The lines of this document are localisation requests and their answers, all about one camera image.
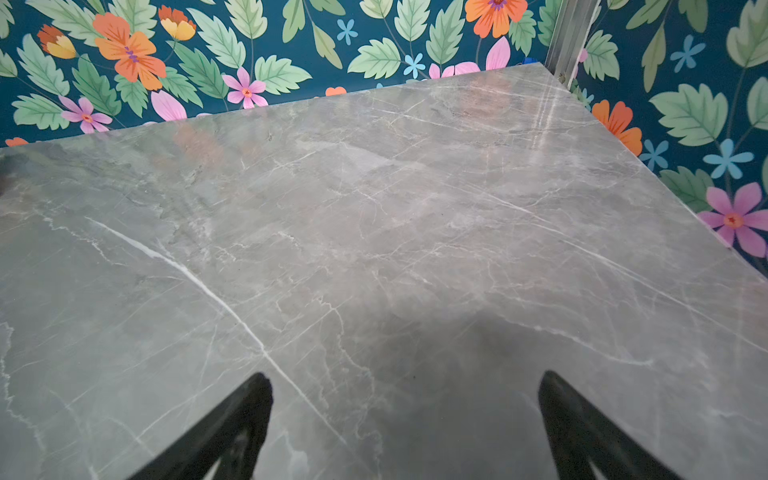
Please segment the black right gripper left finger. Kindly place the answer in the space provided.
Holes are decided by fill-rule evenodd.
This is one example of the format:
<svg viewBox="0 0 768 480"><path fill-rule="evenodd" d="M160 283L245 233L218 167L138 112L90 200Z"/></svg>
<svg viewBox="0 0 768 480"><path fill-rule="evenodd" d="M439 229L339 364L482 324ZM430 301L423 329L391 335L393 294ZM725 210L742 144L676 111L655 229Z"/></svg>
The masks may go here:
<svg viewBox="0 0 768 480"><path fill-rule="evenodd" d="M134 479L250 479L274 402L270 380L255 373Z"/></svg>

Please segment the aluminium frame post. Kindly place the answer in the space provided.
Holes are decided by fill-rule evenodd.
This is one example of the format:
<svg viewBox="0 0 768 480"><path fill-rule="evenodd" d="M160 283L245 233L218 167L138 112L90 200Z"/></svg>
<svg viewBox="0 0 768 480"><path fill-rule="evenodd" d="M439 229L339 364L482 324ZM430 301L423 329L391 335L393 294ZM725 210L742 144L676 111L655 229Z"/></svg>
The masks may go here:
<svg viewBox="0 0 768 480"><path fill-rule="evenodd" d="M567 90L600 4L599 0L563 0L557 9L544 66Z"/></svg>

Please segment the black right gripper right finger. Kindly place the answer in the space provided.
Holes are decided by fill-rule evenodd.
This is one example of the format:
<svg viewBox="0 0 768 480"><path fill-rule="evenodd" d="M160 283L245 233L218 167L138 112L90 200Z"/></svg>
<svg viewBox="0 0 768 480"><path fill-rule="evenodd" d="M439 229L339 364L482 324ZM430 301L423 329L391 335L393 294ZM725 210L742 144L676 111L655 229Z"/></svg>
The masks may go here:
<svg viewBox="0 0 768 480"><path fill-rule="evenodd" d="M538 402L560 479L678 479L563 377L544 373Z"/></svg>

